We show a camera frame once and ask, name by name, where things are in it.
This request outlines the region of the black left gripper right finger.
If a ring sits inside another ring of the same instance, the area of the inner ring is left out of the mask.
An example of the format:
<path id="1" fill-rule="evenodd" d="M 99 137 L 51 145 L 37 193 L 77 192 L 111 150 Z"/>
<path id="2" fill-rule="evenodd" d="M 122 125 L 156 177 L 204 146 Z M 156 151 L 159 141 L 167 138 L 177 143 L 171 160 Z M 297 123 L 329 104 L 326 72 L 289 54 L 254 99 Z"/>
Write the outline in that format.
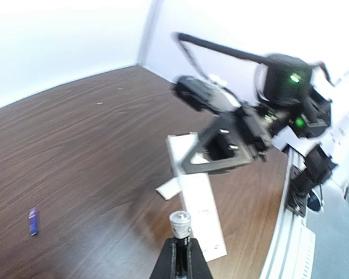
<path id="1" fill-rule="evenodd" d="M 212 279 L 211 271 L 195 238 L 188 244 L 188 277 L 191 279 Z"/>

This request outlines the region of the white remote control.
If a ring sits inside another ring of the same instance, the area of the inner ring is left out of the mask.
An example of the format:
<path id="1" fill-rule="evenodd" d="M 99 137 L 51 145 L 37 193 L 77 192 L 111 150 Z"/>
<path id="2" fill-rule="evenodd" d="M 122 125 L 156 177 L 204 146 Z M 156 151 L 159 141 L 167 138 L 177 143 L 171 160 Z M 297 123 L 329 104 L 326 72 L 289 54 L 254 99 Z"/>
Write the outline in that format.
<path id="1" fill-rule="evenodd" d="M 179 185 L 181 203 L 191 216 L 191 229 L 207 262 L 227 255 L 213 190 L 206 173 L 186 174 L 181 162 L 197 143 L 198 135 L 170 135 L 167 145 L 174 180 Z"/>

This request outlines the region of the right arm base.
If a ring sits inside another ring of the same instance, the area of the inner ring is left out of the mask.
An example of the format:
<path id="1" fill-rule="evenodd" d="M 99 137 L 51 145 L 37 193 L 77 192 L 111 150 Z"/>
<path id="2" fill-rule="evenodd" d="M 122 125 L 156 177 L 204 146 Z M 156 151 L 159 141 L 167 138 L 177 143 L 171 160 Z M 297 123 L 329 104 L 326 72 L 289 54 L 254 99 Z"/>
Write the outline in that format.
<path id="1" fill-rule="evenodd" d="M 305 157 L 291 146 L 287 146 L 286 151 L 297 155 L 298 161 L 304 164 L 304 168 L 294 163 L 289 166 L 286 208 L 297 216 L 305 217 L 310 191 L 324 184 L 332 176 L 337 163 L 332 161 L 332 157 L 327 155 L 319 144 L 315 145 Z"/>

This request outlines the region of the white battery cover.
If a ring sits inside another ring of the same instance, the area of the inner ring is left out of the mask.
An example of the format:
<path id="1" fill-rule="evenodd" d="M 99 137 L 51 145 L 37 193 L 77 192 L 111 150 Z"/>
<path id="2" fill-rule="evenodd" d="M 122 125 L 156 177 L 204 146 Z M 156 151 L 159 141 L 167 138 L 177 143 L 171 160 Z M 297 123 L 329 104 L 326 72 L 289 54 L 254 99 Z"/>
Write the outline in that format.
<path id="1" fill-rule="evenodd" d="M 176 177 L 171 178 L 155 190 L 166 201 L 181 193 L 181 188 Z"/>

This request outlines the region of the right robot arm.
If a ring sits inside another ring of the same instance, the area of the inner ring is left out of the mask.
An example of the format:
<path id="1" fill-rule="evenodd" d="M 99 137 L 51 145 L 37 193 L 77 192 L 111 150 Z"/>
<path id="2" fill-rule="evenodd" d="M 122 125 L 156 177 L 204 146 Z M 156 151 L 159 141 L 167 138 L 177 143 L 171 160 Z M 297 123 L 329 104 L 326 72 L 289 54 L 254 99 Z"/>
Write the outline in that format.
<path id="1" fill-rule="evenodd" d="M 298 138 L 317 138 L 332 123 L 332 101 L 311 84 L 313 65 L 282 54 L 242 53 L 239 59 L 266 66 L 258 104 L 251 105 L 210 77 L 181 76 L 175 96 L 194 110 L 216 117 L 181 162 L 187 174 L 220 173 L 264 159 L 273 138 L 289 127 Z"/>

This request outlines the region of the black silver battery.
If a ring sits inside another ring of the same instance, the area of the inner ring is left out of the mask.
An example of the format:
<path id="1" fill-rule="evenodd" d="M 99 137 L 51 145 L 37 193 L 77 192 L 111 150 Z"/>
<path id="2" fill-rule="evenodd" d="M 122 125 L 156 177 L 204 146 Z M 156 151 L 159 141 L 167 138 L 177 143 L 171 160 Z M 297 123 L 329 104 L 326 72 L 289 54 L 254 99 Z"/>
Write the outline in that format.
<path id="1" fill-rule="evenodd" d="M 187 278 L 187 247 L 191 238 L 191 216 L 184 210 L 169 216 L 176 243 L 176 278 Z"/>

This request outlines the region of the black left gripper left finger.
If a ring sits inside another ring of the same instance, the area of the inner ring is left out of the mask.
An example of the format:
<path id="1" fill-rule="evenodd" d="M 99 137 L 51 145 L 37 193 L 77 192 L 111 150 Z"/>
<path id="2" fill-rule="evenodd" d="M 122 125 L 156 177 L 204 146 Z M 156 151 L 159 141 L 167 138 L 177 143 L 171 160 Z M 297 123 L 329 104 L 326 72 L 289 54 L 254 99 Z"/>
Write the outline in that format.
<path id="1" fill-rule="evenodd" d="M 176 278 L 176 240 L 168 238 L 164 242 L 150 279 Z"/>

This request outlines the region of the purple battery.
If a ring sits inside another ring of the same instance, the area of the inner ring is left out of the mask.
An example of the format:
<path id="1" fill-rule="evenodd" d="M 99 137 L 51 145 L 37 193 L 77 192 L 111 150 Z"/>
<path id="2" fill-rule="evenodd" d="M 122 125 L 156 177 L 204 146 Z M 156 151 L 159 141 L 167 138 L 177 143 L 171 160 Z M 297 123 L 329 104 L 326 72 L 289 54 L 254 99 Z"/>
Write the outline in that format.
<path id="1" fill-rule="evenodd" d="M 38 210 L 32 208 L 29 212 L 29 234 L 35 236 L 39 233 Z"/>

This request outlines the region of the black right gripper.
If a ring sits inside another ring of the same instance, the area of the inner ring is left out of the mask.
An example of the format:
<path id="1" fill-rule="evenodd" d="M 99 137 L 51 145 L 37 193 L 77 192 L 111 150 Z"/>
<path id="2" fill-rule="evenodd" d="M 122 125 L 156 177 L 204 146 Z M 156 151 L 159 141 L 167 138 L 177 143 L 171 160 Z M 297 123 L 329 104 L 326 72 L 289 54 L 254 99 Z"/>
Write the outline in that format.
<path id="1" fill-rule="evenodd" d="M 274 123 L 264 106 L 242 104 L 215 117 L 181 162 L 186 174 L 223 173 L 253 161 L 266 161 Z"/>

